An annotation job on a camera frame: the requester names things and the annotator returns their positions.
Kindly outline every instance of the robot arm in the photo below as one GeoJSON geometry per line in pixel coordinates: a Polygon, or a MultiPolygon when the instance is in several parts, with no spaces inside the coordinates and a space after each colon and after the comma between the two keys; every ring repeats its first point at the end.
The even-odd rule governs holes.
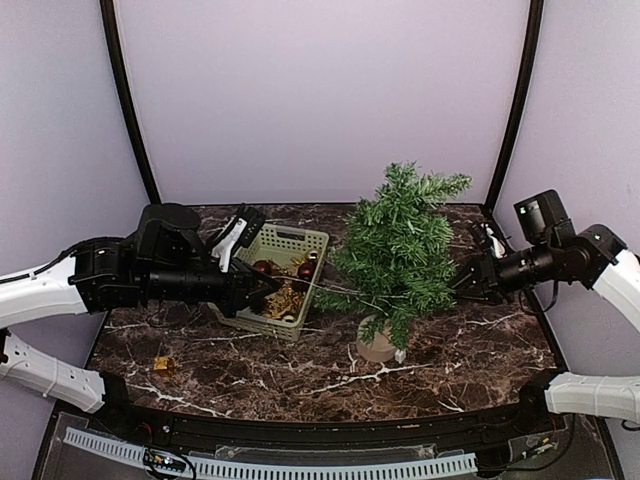
{"type": "Polygon", "coordinates": [[[126,401],[119,377],[83,370],[40,352],[7,327],[52,315],[99,313],[146,306],[149,300],[212,302],[232,317],[279,288],[279,283],[233,258],[248,247],[265,217],[241,207],[206,243],[200,217],[176,204],[147,206],[136,232],[96,238],[62,252],[42,267],[0,278],[0,379],[13,378],[44,396],[95,413],[126,401]]]}
{"type": "MultiPolygon", "coordinates": [[[[620,238],[604,225],[576,234],[554,190],[524,200],[515,209],[525,238],[533,246],[495,255],[495,235],[490,238],[486,225],[473,226],[472,234],[484,254],[472,258],[453,279],[451,286],[458,298],[500,303],[510,300],[512,292],[549,280],[579,281],[640,331],[640,263],[620,238]]],[[[540,378],[543,381],[533,385],[547,412],[640,423],[640,377],[544,372],[540,378]]]]}

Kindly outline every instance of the black vertical pole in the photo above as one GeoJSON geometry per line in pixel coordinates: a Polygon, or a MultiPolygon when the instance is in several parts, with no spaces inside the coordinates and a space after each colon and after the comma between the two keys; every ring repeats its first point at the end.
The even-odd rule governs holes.
{"type": "Polygon", "coordinates": [[[133,106],[113,0],[100,0],[100,9],[102,11],[102,24],[104,25],[104,34],[107,40],[107,48],[109,49],[113,78],[116,82],[116,89],[118,90],[118,97],[120,98],[120,107],[122,108],[122,115],[124,116],[124,122],[127,126],[127,132],[129,133],[133,154],[138,164],[138,170],[140,170],[140,176],[142,177],[149,201],[151,203],[162,203],[158,186],[151,171],[149,157],[147,156],[144,142],[142,141],[136,110],[133,106]]]}
{"type": "Polygon", "coordinates": [[[529,91],[529,83],[531,83],[531,73],[536,57],[536,49],[538,47],[538,36],[540,35],[540,25],[542,24],[542,8],[544,0],[531,0],[529,6],[529,20],[527,22],[527,32],[524,39],[524,47],[522,49],[522,58],[520,60],[520,70],[518,72],[518,81],[516,82],[515,92],[513,94],[513,103],[511,104],[511,112],[507,122],[507,129],[502,140],[502,147],[498,155],[493,178],[489,193],[485,200],[484,206],[489,212],[493,212],[498,203],[498,197],[502,190],[509,161],[513,154],[513,147],[518,136],[518,129],[522,120],[522,113],[529,91]]]}

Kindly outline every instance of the black metal frame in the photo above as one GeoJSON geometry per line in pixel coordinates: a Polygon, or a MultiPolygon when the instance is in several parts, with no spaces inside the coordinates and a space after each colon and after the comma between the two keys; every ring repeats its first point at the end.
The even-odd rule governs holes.
{"type": "MultiPolygon", "coordinates": [[[[529,83],[531,82],[531,73],[533,71],[538,37],[540,35],[543,6],[544,0],[531,0],[529,6],[529,19],[527,22],[518,80],[515,86],[509,120],[507,122],[502,147],[500,148],[500,154],[498,155],[496,167],[489,186],[489,192],[484,202],[484,207],[490,212],[493,211],[496,203],[498,202],[498,197],[500,196],[500,191],[502,190],[502,186],[507,175],[509,162],[511,160],[516,137],[520,128],[527,92],[529,91],[529,83]]],[[[122,114],[127,126],[138,170],[140,171],[140,176],[142,177],[149,201],[151,203],[161,203],[158,185],[154,179],[153,171],[149,163],[149,157],[142,140],[140,125],[138,123],[138,118],[131,96],[131,89],[127,78],[113,0],[100,0],[100,7],[102,10],[102,22],[109,49],[113,77],[118,90],[120,107],[122,108],[122,114]]]]}
{"type": "Polygon", "coordinates": [[[531,82],[531,73],[533,72],[533,64],[536,57],[538,47],[538,37],[540,36],[540,26],[542,25],[542,9],[544,0],[531,0],[529,6],[529,20],[527,22],[527,32],[525,34],[524,46],[522,48],[522,58],[520,60],[520,70],[518,71],[518,80],[516,82],[515,92],[513,94],[513,102],[511,103],[511,111],[509,112],[509,120],[507,128],[502,140],[502,147],[498,155],[489,193],[484,202],[485,207],[489,211],[493,211],[498,203],[500,191],[507,176],[509,162],[513,154],[513,148],[516,144],[522,113],[527,100],[529,91],[529,83],[531,82]]]}
{"type": "MultiPolygon", "coordinates": [[[[544,0],[531,0],[527,31],[523,47],[518,80],[505,136],[503,139],[496,168],[485,203],[479,205],[488,219],[493,219],[493,210],[497,204],[504,184],[509,161],[515,145],[518,129],[522,119],[526,96],[531,81],[531,73],[542,21],[544,0]]],[[[127,80],[124,57],[118,35],[117,21],[113,0],[100,0],[105,36],[109,48],[109,56],[113,75],[118,89],[122,112],[129,132],[132,148],[151,203],[161,203],[159,191],[149,159],[142,141],[131,91],[127,80]]],[[[540,304],[532,293],[527,300],[535,310],[541,310],[540,304]]],[[[566,362],[562,356],[557,340],[551,331],[544,314],[538,315],[539,324],[546,336],[549,346],[560,370],[566,370],[566,362]]],[[[89,359],[93,355],[94,343],[89,359]]],[[[506,405],[477,412],[452,414],[405,421],[366,422],[360,424],[283,424],[272,422],[250,422],[240,420],[210,419],[194,415],[174,414],[160,410],[131,407],[138,415],[148,419],[155,425],[156,441],[166,448],[176,451],[212,451],[217,446],[245,445],[265,446],[270,448],[336,449],[336,448],[376,448],[403,445],[436,443],[442,450],[463,448],[466,451],[481,452],[504,445],[504,442],[520,435],[507,426],[492,431],[473,430],[477,423],[500,423],[513,418],[518,405],[506,405]],[[162,426],[169,425],[167,433],[162,426]]],[[[49,420],[43,442],[40,446],[33,479],[39,478],[44,465],[45,455],[59,413],[69,412],[87,416],[79,410],[63,402],[57,402],[49,420]]],[[[103,429],[94,417],[87,416],[94,426],[103,429]]],[[[609,454],[611,467],[617,478],[624,478],[609,430],[602,419],[596,419],[598,430],[603,438],[609,454]]]]}
{"type": "Polygon", "coordinates": [[[129,141],[131,142],[133,154],[136,157],[138,170],[142,177],[142,183],[149,197],[149,202],[162,203],[158,185],[153,178],[153,171],[151,170],[149,157],[144,147],[138,117],[136,116],[136,110],[133,105],[124,56],[122,54],[122,45],[120,44],[120,36],[118,34],[118,22],[113,0],[100,0],[100,10],[102,11],[102,24],[104,26],[107,48],[109,49],[113,79],[116,83],[116,89],[118,90],[118,97],[120,98],[120,108],[122,109],[122,116],[127,126],[129,141]]]}

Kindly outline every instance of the tree pot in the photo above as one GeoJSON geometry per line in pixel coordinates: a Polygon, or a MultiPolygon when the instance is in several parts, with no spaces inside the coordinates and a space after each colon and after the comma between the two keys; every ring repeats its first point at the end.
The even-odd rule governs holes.
{"type": "Polygon", "coordinates": [[[362,332],[368,322],[376,318],[370,315],[360,322],[358,326],[358,337],[356,339],[356,348],[361,357],[369,362],[384,363],[395,357],[397,348],[394,347],[389,339],[391,338],[391,325],[385,324],[382,333],[376,333],[373,342],[365,343],[362,341],[362,332]]]}

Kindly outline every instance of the small artificial christmas tree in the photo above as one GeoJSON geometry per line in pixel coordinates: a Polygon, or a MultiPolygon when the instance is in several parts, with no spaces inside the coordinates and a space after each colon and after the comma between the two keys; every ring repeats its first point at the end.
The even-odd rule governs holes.
{"type": "Polygon", "coordinates": [[[371,342],[388,321],[391,343],[405,351],[411,320],[453,307],[448,286],[455,273],[449,254],[453,233],[446,217],[435,209],[464,192],[471,178],[420,176],[415,162],[393,163],[385,177],[374,200],[358,202],[344,246],[331,257],[356,290],[318,292],[316,306],[376,314],[365,327],[363,341],[371,342]]]}

